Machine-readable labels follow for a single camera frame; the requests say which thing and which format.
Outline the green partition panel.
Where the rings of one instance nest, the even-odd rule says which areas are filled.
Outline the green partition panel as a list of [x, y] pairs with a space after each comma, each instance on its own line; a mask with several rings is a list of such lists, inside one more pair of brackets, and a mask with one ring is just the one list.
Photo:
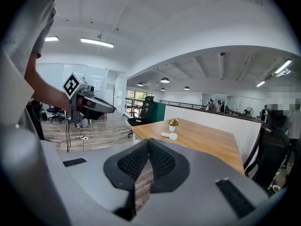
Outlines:
[[160, 122], [164, 120], [165, 116], [165, 108], [166, 105], [163, 103], [156, 103], [156, 106], [152, 113], [152, 123], [154, 122]]

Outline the person's grey t-shirt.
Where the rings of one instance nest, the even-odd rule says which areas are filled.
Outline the person's grey t-shirt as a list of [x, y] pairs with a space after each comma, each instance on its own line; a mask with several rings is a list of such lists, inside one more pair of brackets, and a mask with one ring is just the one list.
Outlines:
[[56, 15], [55, 0], [26, 0], [0, 42], [0, 124], [18, 124], [35, 132], [36, 129], [26, 109], [30, 96], [36, 89], [25, 80], [26, 70], [41, 57], [45, 39]]

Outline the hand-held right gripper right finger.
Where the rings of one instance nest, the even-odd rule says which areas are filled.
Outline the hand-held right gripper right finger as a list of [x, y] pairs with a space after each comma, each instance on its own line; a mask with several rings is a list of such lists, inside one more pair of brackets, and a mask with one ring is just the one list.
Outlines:
[[149, 140], [149, 161], [154, 178], [151, 193], [173, 192], [190, 174], [190, 164], [186, 157], [162, 143], [153, 138]]

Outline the black mesh office chair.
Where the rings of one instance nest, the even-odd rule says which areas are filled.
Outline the black mesh office chair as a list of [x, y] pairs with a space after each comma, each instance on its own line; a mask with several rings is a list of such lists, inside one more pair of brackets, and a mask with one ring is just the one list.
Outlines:
[[153, 99], [154, 96], [147, 96], [143, 101], [139, 116], [127, 120], [131, 126], [139, 126], [150, 123], [152, 112], [156, 106], [156, 102], [154, 102]]

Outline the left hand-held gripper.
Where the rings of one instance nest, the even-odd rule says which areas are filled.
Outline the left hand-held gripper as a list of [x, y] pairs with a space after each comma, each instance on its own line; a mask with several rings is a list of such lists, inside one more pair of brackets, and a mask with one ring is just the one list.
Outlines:
[[[94, 87], [89, 85], [85, 78], [72, 72], [63, 84], [71, 108], [71, 114], [66, 114], [66, 120], [78, 124], [83, 118], [98, 120], [103, 113], [114, 113], [116, 108], [108, 102], [95, 97]], [[77, 109], [78, 98], [81, 98], [83, 106]]]

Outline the wooden table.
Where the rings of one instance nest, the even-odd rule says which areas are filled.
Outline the wooden table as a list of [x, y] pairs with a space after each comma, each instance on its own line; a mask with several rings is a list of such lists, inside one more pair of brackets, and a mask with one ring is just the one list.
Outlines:
[[261, 128], [261, 122], [243, 119], [239, 116], [166, 105], [164, 119], [172, 118], [184, 119], [233, 134], [243, 163], [246, 163], [249, 158]]

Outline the small white handheld fan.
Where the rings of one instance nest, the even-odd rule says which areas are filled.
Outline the small white handheld fan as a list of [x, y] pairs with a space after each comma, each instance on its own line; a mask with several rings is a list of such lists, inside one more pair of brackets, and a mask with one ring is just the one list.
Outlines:
[[176, 141], [177, 140], [177, 134], [176, 133], [165, 133], [165, 132], [162, 132], [161, 136], [169, 138], [172, 141]]

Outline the person's left forearm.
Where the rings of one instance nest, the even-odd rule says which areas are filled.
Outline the person's left forearm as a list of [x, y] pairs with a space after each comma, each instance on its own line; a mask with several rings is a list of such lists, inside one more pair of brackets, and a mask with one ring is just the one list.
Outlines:
[[67, 95], [47, 84], [36, 71], [37, 53], [31, 53], [28, 65], [25, 71], [25, 80], [34, 89], [33, 98], [37, 101], [64, 109], [67, 113], [71, 113], [69, 99]]

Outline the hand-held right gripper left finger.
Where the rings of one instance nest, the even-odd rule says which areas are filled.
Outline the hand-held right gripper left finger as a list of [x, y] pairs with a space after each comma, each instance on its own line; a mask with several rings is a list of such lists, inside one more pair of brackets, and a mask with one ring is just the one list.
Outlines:
[[116, 215], [128, 221], [136, 215], [135, 182], [148, 161], [148, 155], [149, 141], [144, 139], [112, 155], [103, 165], [103, 172], [111, 184], [117, 189], [128, 191], [125, 204], [114, 211]]

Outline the black metal railing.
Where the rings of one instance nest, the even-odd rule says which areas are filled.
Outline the black metal railing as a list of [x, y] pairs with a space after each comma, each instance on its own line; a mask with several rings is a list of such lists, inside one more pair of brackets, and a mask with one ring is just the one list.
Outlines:
[[206, 105], [196, 105], [196, 104], [181, 103], [181, 102], [166, 101], [166, 100], [160, 100], [159, 102], [163, 103], [163, 104], [166, 104], [166, 105], [186, 107], [186, 108], [190, 108], [190, 109], [203, 109], [203, 110], [205, 110], [207, 108]]
[[140, 117], [143, 100], [125, 98], [124, 115], [128, 118]]

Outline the person's left hand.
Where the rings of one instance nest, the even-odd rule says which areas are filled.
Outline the person's left hand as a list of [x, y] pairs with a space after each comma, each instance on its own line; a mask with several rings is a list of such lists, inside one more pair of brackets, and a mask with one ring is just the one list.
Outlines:
[[91, 101], [85, 99], [84, 97], [78, 97], [76, 100], [76, 109], [79, 111], [82, 108], [82, 106], [90, 107]]

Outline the potted flowers in white pot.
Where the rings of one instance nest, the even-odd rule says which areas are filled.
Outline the potted flowers in white pot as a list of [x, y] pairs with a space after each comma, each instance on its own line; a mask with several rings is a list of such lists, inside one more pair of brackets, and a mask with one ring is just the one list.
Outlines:
[[179, 125], [179, 121], [177, 118], [170, 119], [168, 125], [169, 125], [169, 131], [174, 132], [176, 127]]

